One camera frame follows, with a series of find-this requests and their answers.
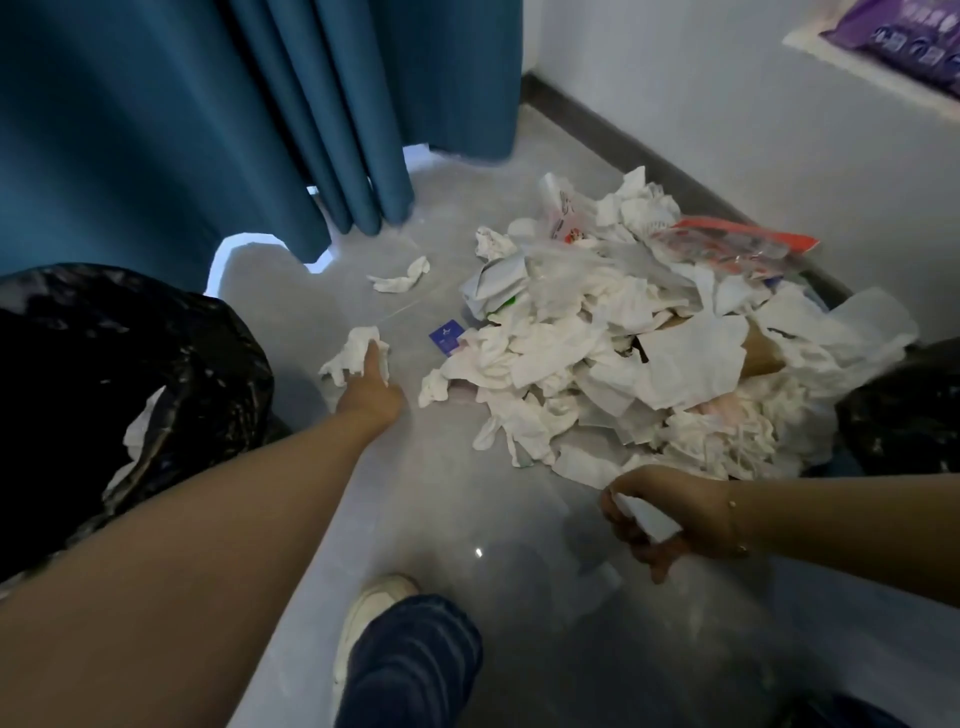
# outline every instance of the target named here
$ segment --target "curtain fold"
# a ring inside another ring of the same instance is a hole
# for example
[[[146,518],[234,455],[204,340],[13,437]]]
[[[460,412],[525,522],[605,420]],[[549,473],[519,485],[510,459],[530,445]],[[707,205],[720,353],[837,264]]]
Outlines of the curtain fold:
[[[11,0],[0,274],[121,265],[203,290],[220,241],[304,261],[403,222],[402,146],[508,156],[520,0]]]

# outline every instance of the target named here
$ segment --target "tiled floor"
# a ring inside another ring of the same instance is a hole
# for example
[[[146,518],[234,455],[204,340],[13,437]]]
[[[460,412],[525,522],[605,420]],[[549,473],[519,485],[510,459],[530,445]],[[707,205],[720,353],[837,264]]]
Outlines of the tiled floor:
[[[424,150],[409,162],[417,206],[402,228],[337,237],[314,272],[266,245],[237,248],[226,266],[220,293],[269,355],[289,425],[324,416],[332,390],[316,372],[355,326],[380,327],[411,404],[360,463],[234,728],[329,723],[342,619],[386,571],[450,596],[480,626],[487,663],[464,726],[759,728],[787,696],[817,687],[854,691],[915,728],[960,722],[954,611],[760,558],[690,560],[654,587],[608,533],[594,491],[542,466],[513,469],[502,434],[488,452],[470,448],[486,419],[470,392],[417,409],[420,379],[443,361],[427,334],[467,322],[457,287],[479,265],[476,227],[534,215],[547,171],[592,197],[619,175],[530,109],[503,165]],[[407,294],[376,294],[364,278],[401,275],[419,255],[433,268]],[[626,459],[602,431],[571,436]]]

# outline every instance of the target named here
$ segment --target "forearm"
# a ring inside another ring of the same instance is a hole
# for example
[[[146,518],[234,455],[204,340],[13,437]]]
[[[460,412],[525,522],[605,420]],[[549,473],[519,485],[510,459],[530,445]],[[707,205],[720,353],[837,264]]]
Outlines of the forearm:
[[[731,483],[748,546],[960,606],[960,478],[903,475]]]
[[[131,511],[0,605],[0,723],[224,725],[374,437],[334,415]]]

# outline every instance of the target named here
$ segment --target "black plastic bag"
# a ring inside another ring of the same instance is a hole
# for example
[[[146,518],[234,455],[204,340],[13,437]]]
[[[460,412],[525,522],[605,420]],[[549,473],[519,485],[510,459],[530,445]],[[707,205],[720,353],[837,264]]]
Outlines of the black plastic bag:
[[[0,279],[0,582],[263,443],[267,357],[224,302],[101,265]],[[132,471],[128,425],[164,387]]]
[[[911,351],[836,410],[867,475],[960,473],[960,339]]]

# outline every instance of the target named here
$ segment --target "white shoe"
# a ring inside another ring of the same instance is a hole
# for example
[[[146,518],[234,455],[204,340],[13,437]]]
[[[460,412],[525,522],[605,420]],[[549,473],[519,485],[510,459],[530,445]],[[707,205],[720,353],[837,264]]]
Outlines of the white shoe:
[[[340,644],[337,645],[337,656],[333,661],[333,702],[330,711],[330,723],[336,720],[340,710],[340,698],[344,693],[347,682],[347,662],[350,652],[357,640],[367,629],[367,625],[382,615],[397,602],[408,596],[416,596],[420,588],[406,576],[392,574],[383,576],[374,581],[361,593],[344,621],[344,631],[340,633]]]

